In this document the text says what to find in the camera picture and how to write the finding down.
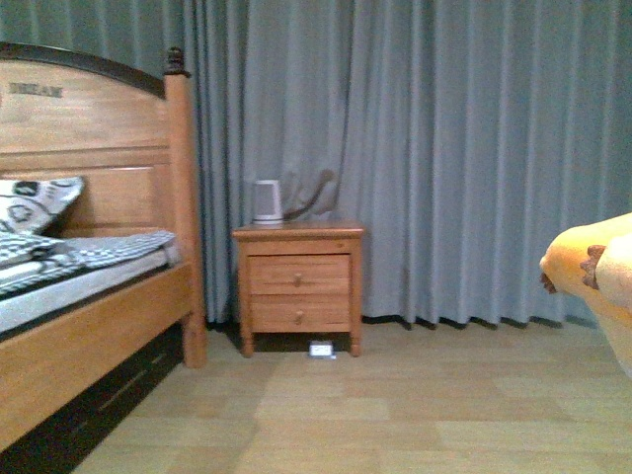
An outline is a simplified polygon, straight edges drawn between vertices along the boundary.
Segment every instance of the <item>patterned pillow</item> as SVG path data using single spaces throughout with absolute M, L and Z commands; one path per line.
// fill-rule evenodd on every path
M 76 200 L 81 178 L 54 181 L 0 180 L 0 231 L 38 234 Z
M 40 235 L 0 232 L 0 269 L 45 258 L 62 243 Z

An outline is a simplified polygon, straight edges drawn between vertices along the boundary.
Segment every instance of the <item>bed post finial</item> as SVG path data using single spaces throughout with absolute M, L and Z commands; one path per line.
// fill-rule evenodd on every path
M 167 69 L 166 75 L 184 74 L 191 77 L 191 74 L 185 69 L 185 55 L 178 47 L 170 47 L 167 51 Z

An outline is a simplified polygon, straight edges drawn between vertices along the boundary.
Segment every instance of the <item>nightstand leg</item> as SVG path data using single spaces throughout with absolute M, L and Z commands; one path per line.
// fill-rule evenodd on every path
M 359 338 L 352 336 L 352 356 L 359 357 Z
M 253 342 L 252 334 L 249 337 L 242 338 L 241 354 L 243 357 L 250 358 L 255 351 L 255 344 Z

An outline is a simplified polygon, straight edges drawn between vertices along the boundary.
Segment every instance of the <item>small white object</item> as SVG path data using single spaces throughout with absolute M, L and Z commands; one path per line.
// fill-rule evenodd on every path
M 277 180 L 255 182 L 255 224 L 281 224 L 280 189 Z
M 309 356 L 315 358 L 336 358 L 331 341 L 312 341 L 309 344 Z

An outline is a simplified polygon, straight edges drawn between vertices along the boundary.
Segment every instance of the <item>bed post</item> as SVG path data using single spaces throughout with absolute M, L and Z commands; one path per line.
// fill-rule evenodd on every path
M 165 94 L 169 115 L 171 176 L 175 228 L 181 250 L 193 272 L 193 312 L 183 318 L 183 351 L 187 367 L 206 363 L 206 328 L 202 294 L 201 242 L 198 214 L 198 170 L 194 149 L 193 108 L 189 77 L 182 51 L 169 50 Z

